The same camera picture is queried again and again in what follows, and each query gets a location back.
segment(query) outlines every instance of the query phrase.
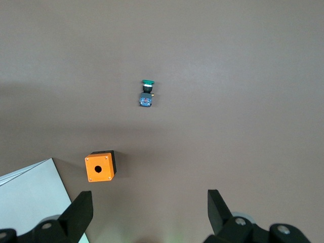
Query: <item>orange plastic enclosure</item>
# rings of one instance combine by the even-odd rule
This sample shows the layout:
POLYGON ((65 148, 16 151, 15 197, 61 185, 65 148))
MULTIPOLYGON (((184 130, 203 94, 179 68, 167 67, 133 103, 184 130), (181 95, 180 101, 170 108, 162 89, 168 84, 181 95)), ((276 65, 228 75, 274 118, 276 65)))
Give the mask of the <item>orange plastic enclosure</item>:
POLYGON ((89 182, 111 181, 116 174, 113 150, 97 151, 85 158, 89 182))

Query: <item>orange box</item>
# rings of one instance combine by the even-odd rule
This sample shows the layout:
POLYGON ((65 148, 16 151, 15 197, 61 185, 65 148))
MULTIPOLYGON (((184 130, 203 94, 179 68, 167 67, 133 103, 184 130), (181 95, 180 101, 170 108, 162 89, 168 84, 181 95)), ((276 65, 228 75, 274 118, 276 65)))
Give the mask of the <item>orange box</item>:
POLYGON ((111 181, 116 174, 113 150, 97 151, 85 158, 89 182, 111 181))

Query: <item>screw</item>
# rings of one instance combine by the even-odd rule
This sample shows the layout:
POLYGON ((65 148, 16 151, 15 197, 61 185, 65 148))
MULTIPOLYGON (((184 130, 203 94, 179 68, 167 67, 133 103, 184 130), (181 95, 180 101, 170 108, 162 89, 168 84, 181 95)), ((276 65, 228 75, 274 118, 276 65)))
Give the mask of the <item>screw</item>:
POLYGON ((52 224, 51 223, 46 223, 42 226, 42 229, 48 229, 48 228, 51 228, 52 227, 52 224))
POLYGON ((237 218, 235 219, 235 222, 238 224, 238 225, 246 225, 247 223, 245 222, 244 219, 242 218, 237 218))
POLYGON ((0 239, 5 238, 6 236, 7 236, 7 233, 5 233, 5 232, 0 233, 0 239))
POLYGON ((290 230, 284 225, 279 225, 277 229, 283 234, 290 234, 290 230))

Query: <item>hole in orange box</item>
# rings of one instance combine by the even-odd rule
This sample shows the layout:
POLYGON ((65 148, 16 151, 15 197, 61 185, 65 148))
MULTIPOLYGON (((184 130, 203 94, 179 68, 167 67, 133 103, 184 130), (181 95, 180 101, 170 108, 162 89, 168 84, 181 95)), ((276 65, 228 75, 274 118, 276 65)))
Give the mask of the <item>hole in orange box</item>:
POLYGON ((100 173, 100 172, 102 171, 101 166, 96 166, 96 167, 95 167, 95 171, 96 171, 97 173, 100 173))

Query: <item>electrical component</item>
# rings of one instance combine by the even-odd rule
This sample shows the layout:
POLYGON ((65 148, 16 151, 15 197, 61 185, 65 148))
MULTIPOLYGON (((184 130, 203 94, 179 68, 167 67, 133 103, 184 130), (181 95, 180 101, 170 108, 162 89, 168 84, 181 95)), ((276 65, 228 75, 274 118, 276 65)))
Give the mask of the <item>electrical component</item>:
POLYGON ((116 174, 113 150, 97 151, 85 158, 88 181, 111 181, 116 174))

